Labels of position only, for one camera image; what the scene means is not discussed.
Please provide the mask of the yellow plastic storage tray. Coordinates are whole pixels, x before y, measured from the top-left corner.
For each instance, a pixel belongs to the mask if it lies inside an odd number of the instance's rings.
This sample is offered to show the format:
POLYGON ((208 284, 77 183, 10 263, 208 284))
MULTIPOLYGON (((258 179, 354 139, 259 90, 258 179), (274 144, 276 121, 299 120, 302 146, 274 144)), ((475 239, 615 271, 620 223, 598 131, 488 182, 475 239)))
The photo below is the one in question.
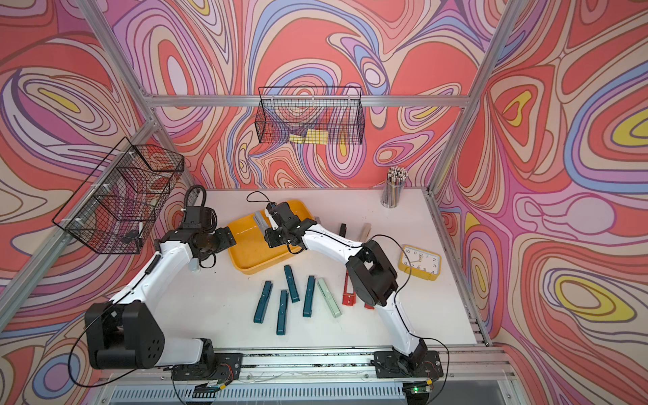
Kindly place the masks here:
POLYGON ((228 224, 236 244, 228 250, 234 267, 245 275, 259 273, 287 260, 291 254, 286 246, 270 248, 264 239, 264 230, 258 226, 258 218, 266 225, 270 220, 265 209, 237 219, 228 224))

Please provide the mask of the grey pruning pliers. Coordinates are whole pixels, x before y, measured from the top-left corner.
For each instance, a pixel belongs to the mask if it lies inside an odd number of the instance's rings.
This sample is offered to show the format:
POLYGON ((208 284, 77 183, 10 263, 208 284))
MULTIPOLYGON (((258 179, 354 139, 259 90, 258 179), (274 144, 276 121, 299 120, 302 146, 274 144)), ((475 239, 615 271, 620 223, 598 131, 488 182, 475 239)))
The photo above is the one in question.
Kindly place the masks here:
POLYGON ((263 212, 257 211, 253 214, 253 219, 256 223, 256 226, 262 233, 265 232, 266 229, 270 227, 268 222, 266 221, 266 217, 264 216, 263 212))

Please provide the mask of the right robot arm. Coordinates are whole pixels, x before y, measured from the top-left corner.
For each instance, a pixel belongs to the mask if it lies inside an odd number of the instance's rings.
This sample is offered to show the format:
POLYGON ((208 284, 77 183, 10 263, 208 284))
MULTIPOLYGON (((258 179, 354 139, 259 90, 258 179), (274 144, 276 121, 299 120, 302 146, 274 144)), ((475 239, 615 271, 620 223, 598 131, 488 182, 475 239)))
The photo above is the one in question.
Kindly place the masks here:
POLYGON ((299 247, 342 263, 356 295, 377 311, 388 330, 396 367, 408 375, 420 368, 428 347, 410 330, 411 322, 400 309, 397 272, 378 242, 351 241, 314 219, 300 219, 287 202, 269 202, 265 214, 269 227, 264 230, 264 239, 269 247, 299 247))

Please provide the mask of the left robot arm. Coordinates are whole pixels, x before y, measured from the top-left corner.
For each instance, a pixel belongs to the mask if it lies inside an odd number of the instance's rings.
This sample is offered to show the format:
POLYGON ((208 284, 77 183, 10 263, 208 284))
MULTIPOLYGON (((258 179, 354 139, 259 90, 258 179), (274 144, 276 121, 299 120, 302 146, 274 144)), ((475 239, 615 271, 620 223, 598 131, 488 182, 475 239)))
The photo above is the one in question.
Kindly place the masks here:
POLYGON ((155 310, 182 270, 236 244, 229 228, 219 228, 216 212, 185 209, 178 229, 155 243, 155 253, 134 279, 108 302, 84 314, 89 363, 96 370, 137 370, 209 362, 209 339, 167 337, 155 310))

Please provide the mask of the teal pliers upper middle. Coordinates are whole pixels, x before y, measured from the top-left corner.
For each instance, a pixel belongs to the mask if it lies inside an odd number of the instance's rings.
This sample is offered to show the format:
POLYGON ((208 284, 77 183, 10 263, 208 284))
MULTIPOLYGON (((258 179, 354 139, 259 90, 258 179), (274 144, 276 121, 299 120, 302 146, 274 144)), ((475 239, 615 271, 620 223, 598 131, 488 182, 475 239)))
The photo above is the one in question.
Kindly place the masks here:
POLYGON ((300 296, 295 283, 295 275, 292 267, 290 265, 285 265, 283 270, 285 270, 285 278, 289 289, 290 300, 292 303, 299 302, 300 296))

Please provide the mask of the teal pliers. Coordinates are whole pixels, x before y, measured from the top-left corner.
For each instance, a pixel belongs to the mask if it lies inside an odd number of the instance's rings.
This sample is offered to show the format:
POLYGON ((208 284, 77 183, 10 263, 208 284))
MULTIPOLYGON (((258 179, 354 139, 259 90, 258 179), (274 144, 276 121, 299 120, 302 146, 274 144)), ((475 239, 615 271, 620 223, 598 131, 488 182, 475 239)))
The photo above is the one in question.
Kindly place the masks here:
POLYGON ((253 322, 257 324, 263 324, 267 310, 268 302, 273 290, 273 283, 269 280, 264 282, 262 294, 258 300, 258 305, 256 306, 255 314, 253 317, 253 322))
POLYGON ((292 267, 290 265, 285 265, 283 270, 285 270, 285 278, 289 289, 290 300, 292 303, 299 302, 300 296, 295 283, 295 275, 292 267))
POLYGON ((281 290, 278 304, 278 320, 276 327, 276 334, 278 336, 284 336, 286 334, 286 323, 287 323, 287 309, 289 303, 289 292, 288 290, 281 290))
POLYGON ((310 275, 307 279, 307 284, 306 284, 305 302, 304 302, 303 312, 302 312, 303 317, 312 316, 315 284, 316 284, 316 278, 313 275, 310 275))

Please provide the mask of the teal pliers right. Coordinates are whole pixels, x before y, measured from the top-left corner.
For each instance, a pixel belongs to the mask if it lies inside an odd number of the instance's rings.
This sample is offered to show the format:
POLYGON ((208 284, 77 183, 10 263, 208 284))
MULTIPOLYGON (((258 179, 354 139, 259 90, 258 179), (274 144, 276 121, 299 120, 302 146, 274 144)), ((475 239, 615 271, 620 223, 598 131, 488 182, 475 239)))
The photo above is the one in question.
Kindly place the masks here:
POLYGON ((303 317, 312 316, 315 284, 316 284, 316 278, 313 275, 310 275, 307 279, 307 284, 306 284, 305 302, 304 302, 303 312, 302 312, 303 317))

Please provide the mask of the light green pliers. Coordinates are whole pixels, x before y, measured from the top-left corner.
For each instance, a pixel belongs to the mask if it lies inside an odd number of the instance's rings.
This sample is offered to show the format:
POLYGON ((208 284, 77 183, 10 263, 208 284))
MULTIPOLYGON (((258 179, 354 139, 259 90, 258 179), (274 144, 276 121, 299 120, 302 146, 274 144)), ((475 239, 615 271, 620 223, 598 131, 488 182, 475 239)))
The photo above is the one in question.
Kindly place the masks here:
POLYGON ((327 283, 326 283, 326 280, 324 278, 319 278, 317 280, 317 286, 318 286, 320 292, 323 295, 323 298, 324 298, 324 300, 325 300, 325 302, 327 304, 327 308, 331 312, 331 315, 334 318, 341 317, 342 312, 339 309, 339 306, 338 306, 336 300, 334 299, 331 291, 329 290, 329 288, 327 286, 327 283))

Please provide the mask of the teal pliers far left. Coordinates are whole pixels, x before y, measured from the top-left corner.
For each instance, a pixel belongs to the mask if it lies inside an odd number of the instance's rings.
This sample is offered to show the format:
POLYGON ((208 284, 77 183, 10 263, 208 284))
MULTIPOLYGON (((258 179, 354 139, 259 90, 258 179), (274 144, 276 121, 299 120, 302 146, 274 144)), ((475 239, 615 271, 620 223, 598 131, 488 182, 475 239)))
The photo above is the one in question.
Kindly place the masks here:
POLYGON ((258 300, 258 305, 256 306, 255 314, 253 317, 253 322, 257 324, 263 324, 267 310, 268 302, 273 290, 273 283, 269 280, 264 282, 262 294, 258 300))

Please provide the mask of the red pliers left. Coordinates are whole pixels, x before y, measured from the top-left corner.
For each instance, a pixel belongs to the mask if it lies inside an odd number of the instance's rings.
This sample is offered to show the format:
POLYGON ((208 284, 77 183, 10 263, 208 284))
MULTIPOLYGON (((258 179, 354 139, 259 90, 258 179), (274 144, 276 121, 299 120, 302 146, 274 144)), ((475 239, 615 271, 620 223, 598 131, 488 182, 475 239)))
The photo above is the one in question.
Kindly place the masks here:
POLYGON ((345 275, 342 304, 346 306, 354 306, 356 304, 356 293, 349 273, 345 275))

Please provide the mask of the teal pliers lower middle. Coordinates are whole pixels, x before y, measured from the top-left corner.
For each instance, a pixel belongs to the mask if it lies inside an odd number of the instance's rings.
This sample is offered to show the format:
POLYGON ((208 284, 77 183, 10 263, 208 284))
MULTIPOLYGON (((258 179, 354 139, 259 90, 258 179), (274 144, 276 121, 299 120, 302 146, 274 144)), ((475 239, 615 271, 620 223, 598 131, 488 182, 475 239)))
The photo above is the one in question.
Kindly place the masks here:
POLYGON ((289 303, 289 292, 288 290, 281 290, 278 304, 278 320, 276 327, 276 334, 278 336, 284 336, 286 334, 286 323, 287 323, 287 309, 289 303))

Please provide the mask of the pencil holder cup with pencils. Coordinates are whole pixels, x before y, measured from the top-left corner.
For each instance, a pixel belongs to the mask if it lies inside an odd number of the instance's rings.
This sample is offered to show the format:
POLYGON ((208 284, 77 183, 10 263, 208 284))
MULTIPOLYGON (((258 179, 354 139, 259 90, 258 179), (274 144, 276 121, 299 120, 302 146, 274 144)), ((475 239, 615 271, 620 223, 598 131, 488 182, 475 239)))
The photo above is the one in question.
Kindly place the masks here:
POLYGON ((381 204, 388 208, 394 209, 398 206, 401 192, 408 180, 408 171, 400 166, 394 166, 388 169, 386 181, 381 195, 381 204))

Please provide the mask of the yellow alarm clock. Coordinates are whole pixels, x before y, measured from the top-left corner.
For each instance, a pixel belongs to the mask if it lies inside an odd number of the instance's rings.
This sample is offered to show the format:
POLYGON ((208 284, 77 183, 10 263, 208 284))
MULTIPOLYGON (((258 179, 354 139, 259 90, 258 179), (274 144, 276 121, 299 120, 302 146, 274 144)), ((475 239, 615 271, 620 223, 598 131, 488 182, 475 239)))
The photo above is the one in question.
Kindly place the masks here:
POLYGON ((435 281, 440 276, 442 257, 432 251, 405 245, 398 262, 398 269, 413 277, 435 281))

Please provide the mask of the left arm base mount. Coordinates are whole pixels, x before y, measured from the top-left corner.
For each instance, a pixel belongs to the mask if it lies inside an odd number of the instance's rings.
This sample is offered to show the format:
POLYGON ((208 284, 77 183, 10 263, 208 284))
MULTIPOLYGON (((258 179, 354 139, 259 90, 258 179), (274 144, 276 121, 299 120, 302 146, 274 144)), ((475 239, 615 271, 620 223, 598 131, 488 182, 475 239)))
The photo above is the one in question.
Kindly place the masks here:
POLYGON ((173 381, 236 381, 241 374, 243 353, 206 354, 197 364, 173 366, 173 381))

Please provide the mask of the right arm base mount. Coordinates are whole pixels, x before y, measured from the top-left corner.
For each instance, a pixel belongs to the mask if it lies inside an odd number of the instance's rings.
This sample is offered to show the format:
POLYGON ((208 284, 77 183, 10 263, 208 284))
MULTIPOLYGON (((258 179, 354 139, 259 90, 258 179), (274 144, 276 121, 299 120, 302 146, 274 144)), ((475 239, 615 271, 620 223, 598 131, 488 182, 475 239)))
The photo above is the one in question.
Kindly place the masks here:
POLYGON ((379 379, 410 378, 437 381, 445 376, 438 351, 429 350, 421 356, 405 356, 394 350, 376 351, 370 364, 379 379))

